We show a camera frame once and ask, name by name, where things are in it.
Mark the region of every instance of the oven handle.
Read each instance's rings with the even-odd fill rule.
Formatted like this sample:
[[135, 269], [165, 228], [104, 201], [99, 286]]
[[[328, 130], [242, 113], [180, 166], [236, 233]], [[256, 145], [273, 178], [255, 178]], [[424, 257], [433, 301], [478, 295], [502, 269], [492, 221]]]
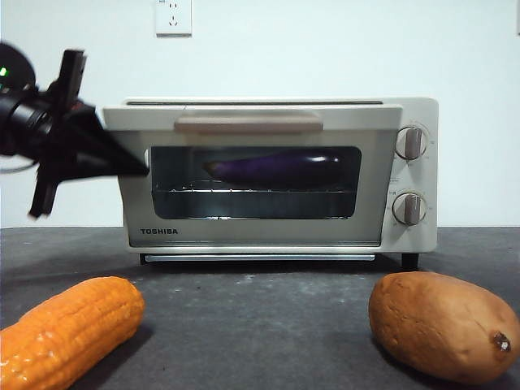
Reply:
[[209, 134], [321, 132], [323, 121], [314, 112], [301, 110], [197, 110], [177, 118], [174, 129]]

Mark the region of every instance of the white wall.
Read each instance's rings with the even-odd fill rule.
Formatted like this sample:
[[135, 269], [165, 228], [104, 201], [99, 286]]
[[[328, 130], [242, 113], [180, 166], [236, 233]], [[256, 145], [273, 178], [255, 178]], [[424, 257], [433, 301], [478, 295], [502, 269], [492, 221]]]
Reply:
[[[193, 0], [193, 37], [156, 38], [153, 0], [3, 0], [2, 38], [40, 86], [88, 55], [81, 97], [426, 95], [440, 102], [440, 226], [520, 225], [516, 0]], [[4, 167], [20, 163], [2, 159]], [[0, 178], [2, 225], [122, 223], [116, 180], [62, 184], [26, 217], [35, 170]]]

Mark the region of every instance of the oven foot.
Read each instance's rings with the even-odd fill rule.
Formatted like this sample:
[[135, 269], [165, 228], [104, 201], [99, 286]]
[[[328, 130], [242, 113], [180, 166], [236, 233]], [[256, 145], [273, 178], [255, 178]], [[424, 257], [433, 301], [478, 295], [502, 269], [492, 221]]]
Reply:
[[419, 253], [402, 253], [401, 269], [403, 271], [416, 271], [418, 269]]

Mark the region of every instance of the toaster oven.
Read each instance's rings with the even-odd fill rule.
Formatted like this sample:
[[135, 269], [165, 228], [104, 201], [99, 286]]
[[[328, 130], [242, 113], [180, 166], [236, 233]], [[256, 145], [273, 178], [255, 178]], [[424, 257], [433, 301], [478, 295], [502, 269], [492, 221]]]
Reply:
[[371, 260], [436, 247], [438, 104], [129, 98], [103, 111], [146, 177], [119, 177], [142, 262]]

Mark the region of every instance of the orange corn cob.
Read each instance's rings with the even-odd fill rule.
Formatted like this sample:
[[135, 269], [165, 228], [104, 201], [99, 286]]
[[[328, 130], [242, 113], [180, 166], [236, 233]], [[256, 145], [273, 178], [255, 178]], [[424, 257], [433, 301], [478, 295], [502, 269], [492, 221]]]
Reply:
[[126, 279], [86, 280], [0, 332], [2, 390], [70, 387], [136, 332], [145, 302]]

